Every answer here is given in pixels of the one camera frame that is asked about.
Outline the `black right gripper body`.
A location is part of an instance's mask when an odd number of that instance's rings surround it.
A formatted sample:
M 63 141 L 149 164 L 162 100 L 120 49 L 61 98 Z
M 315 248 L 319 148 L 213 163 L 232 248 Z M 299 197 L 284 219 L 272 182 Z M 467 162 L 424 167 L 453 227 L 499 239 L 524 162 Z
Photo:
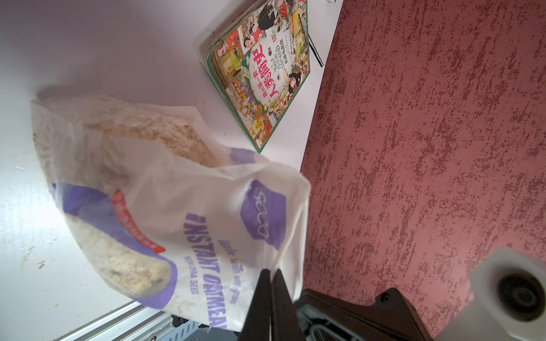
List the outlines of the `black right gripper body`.
M 295 303 L 307 340 L 431 340 L 415 307 L 396 288 L 372 305 L 349 303 L 306 289 Z

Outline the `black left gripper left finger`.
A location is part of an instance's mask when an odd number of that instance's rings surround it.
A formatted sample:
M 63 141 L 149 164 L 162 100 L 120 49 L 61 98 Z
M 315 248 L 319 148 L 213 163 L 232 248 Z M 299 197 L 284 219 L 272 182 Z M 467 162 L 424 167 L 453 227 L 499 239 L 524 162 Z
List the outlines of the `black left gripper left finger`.
M 270 341 L 272 285 L 270 270 L 263 269 L 238 341 Z

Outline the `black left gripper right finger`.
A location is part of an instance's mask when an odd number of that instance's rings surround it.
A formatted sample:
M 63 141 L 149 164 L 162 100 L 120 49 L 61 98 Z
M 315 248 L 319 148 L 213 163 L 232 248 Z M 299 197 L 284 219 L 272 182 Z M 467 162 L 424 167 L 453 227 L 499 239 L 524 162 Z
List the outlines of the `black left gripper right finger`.
M 272 281 L 271 337 L 273 341 L 306 340 L 280 269 Z

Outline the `instant oatmeal plastic bag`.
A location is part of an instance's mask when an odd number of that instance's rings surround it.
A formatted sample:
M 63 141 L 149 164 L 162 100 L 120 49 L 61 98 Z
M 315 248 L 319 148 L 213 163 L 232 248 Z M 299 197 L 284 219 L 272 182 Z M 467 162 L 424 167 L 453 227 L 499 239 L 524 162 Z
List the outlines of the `instant oatmeal plastic bag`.
M 300 297 L 311 186 L 298 170 L 220 144 L 194 107 L 51 98 L 32 102 L 31 125 L 55 204 L 110 288 L 233 331 L 262 270 Z

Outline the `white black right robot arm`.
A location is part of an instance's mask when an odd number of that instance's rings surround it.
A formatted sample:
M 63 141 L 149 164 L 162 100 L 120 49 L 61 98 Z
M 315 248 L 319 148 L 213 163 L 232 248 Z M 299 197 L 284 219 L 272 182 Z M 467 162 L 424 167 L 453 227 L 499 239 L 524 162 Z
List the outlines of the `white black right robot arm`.
M 544 340 L 545 262 L 501 247 L 469 276 L 474 299 L 437 340 Z M 415 307 L 396 288 L 372 305 L 306 290 L 296 304 L 307 340 L 430 340 Z

